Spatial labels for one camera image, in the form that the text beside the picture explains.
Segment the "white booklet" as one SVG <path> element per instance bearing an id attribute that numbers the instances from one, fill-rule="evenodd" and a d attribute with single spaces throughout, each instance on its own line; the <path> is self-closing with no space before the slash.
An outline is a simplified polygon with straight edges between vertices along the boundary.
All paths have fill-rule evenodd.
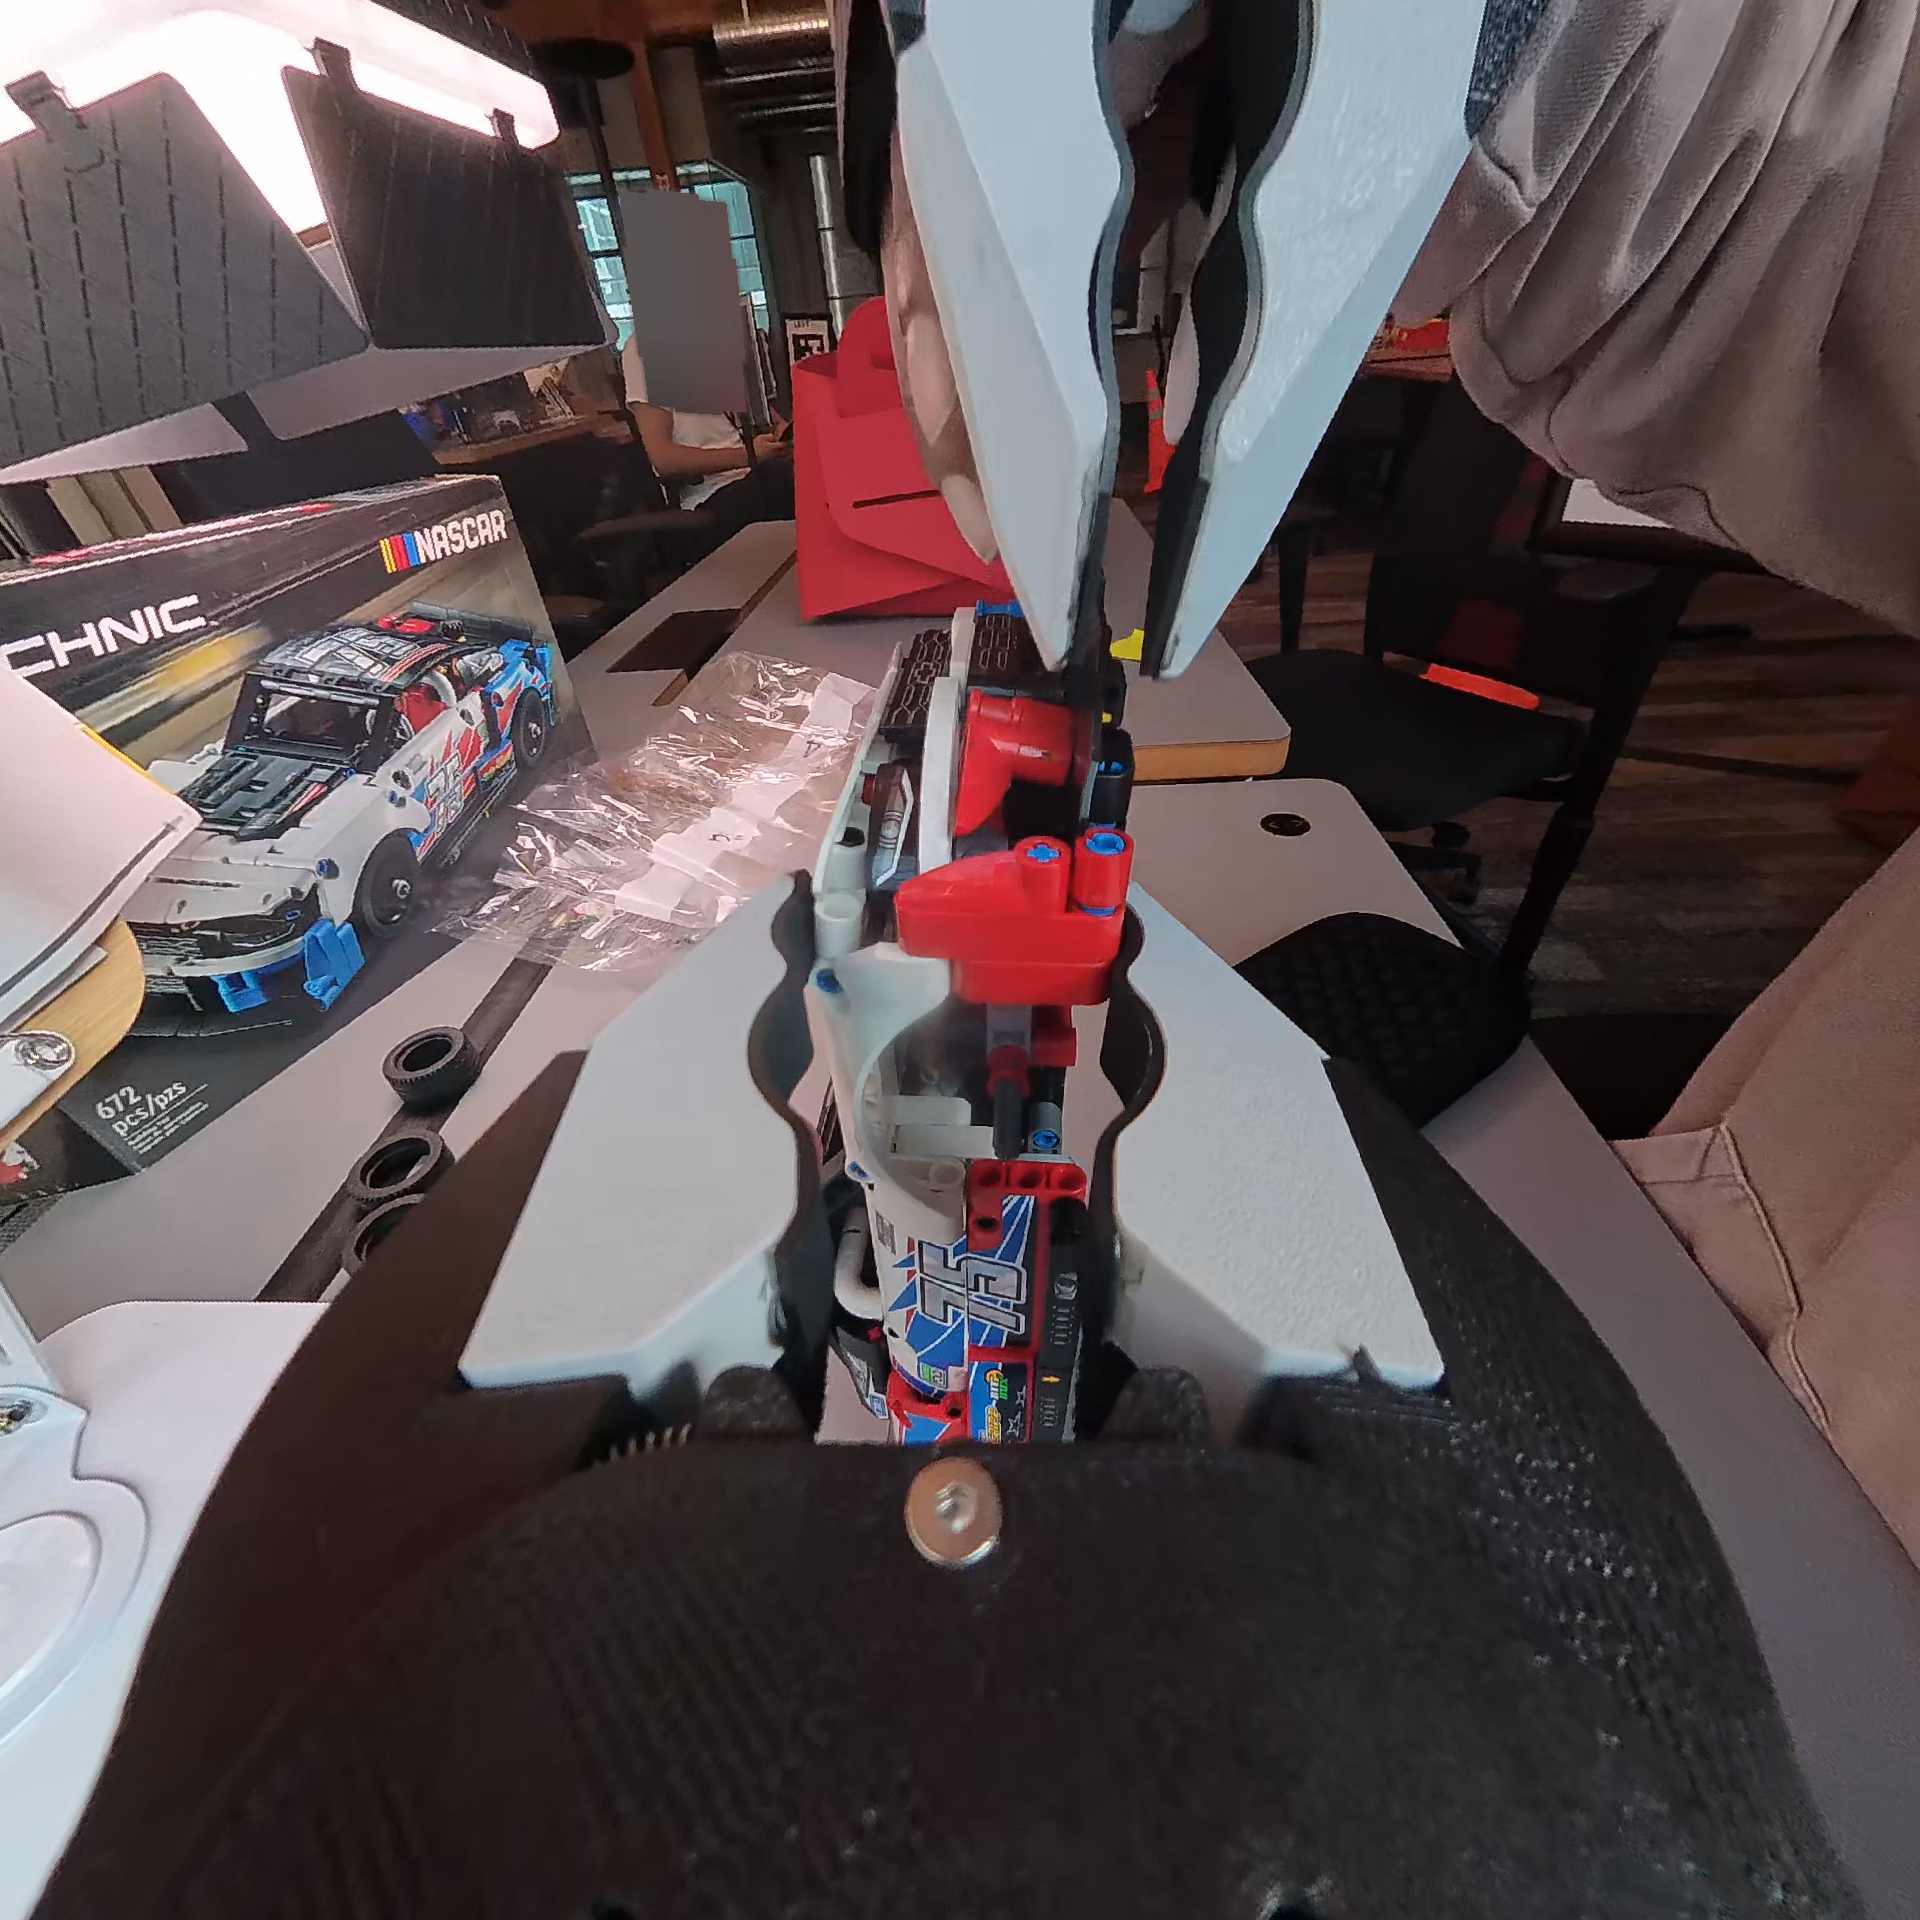
<path id="1" fill-rule="evenodd" d="M 74 972 L 196 825 L 185 800 L 4 669 L 4 1029 Z"/>

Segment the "white folding stand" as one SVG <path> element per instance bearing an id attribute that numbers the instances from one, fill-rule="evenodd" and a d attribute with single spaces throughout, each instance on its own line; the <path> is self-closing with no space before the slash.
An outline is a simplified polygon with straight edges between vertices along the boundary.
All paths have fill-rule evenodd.
<path id="1" fill-rule="evenodd" d="M 192 1528 L 320 1317 L 119 1303 L 37 1340 L 4 1297 L 4 1764 L 100 1764 Z"/>

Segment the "person's torso beige sweatshirt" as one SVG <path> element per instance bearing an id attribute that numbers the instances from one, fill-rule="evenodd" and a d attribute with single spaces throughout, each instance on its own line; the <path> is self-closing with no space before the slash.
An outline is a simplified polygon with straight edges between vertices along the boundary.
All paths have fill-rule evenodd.
<path id="1" fill-rule="evenodd" d="M 1916 838 L 1612 1150 L 1916 1562 Z"/>

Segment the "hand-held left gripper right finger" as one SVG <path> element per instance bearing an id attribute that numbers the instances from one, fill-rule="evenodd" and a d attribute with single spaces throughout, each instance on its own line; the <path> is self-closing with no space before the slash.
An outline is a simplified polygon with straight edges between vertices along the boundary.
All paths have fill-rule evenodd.
<path id="1" fill-rule="evenodd" d="M 1439 1383 L 1327 1056 L 1140 885 L 1126 907 L 1094 1148 L 1108 1338 L 1202 1384 Z"/>

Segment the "black office chair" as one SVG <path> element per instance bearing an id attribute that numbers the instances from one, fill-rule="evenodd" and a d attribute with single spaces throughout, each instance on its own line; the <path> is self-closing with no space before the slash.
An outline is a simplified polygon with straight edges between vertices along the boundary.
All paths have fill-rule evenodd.
<path id="1" fill-rule="evenodd" d="M 1548 805 L 1550 820 L 1499 949 L 1526 974 L 1591 838 L 1630 731 L 1677 632 L 1697 567 L 1536 550 L 1533 483 L 1548 466 L 1439 390 L 1374 546 L 1359 651 L 1289 648 L 1253 680 L 1288 720 L 1286 772 L 1343 786 L 1416 873 L 1480 857 L 1466 815 Z"/>

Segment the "person's right forearm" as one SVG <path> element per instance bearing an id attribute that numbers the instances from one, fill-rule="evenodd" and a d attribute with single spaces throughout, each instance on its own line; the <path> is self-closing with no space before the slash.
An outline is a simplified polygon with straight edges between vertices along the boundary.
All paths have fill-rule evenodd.
<path id="1" fill-rule="evenodd" d="M 1544 5 L 1391 304 L 1564 474 L 1917 632 L 1914 3 Z"/>

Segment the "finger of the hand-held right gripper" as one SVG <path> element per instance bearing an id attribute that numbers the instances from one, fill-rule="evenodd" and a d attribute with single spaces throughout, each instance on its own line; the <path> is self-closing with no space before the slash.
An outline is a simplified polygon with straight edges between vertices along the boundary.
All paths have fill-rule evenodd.
<path id="1" fill-rule="evenodd" d="M 977 485 L 1034 643 L 1085 646 L 1118 398 L 1105 319 L 1131 167 L 1124 5 L 887 5 L 896 137 Z"/>
<path id="2" fill-rule="evenodd" d="M 1477 3 L 1209 5 L 1141 665 L 1187 671 L 1470 152 Z"/>

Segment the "toy brick race car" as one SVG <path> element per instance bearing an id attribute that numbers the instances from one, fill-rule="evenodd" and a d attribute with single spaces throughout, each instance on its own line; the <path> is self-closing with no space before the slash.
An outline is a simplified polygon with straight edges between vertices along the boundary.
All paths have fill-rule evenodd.
<path id="1" fill-rule="evenodd" d="M 1136 844 L 1072 837 L 1065 677 L 1016 603 L 908 640 L 812 876 L 829 1346 L 893 1444 L 1062 1444 L 1112 1397 L 1065 1108 Z"/>

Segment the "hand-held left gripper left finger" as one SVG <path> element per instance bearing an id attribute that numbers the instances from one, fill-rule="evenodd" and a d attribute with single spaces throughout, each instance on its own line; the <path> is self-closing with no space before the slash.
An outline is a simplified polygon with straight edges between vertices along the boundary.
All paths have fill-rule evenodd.
<path id="1" fill-rule="evenodd" d="M 479 1388 L 623 1381 L 676 1408 L 736 1367 L 822 1417 L 834 1244 L 805 876 L 766 886 L 588 1047 L 461 1354 Z"/>

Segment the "metal ventilation duct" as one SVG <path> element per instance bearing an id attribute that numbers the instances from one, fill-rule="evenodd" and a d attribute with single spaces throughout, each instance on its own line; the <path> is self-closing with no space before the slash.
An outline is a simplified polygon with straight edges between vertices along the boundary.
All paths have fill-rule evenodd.
<path id="1" fill-rule="evenodd" d="M 728 76 L 831 71 L 831 7 L 826 3 L 716 5 L 709 38 Z"/>

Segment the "toy car product box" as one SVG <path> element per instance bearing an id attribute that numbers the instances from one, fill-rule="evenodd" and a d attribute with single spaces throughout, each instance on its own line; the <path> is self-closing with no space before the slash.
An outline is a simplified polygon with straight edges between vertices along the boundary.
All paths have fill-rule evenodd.
<path id="1" fill-rule="evenodd" d="M 127 1034 L 4 1148 L 4 1208 L 153 1169 L 447 952 L 513 794 L 589 744 L 487 477 L 36 558 L 1 639 L 196 816 L 116 909 Z"/>

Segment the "clear plastic bag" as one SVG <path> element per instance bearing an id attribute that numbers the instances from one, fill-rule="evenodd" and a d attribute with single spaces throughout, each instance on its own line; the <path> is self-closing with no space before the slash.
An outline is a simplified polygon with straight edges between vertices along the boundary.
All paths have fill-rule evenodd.
<path id="1" fill-rule="evenodd" d="M 652 974 L 822 851 L 879 694 L 837 672 L 724 654 L 631 752 L 513 811 L 465 940 L 600 974 Z"/>

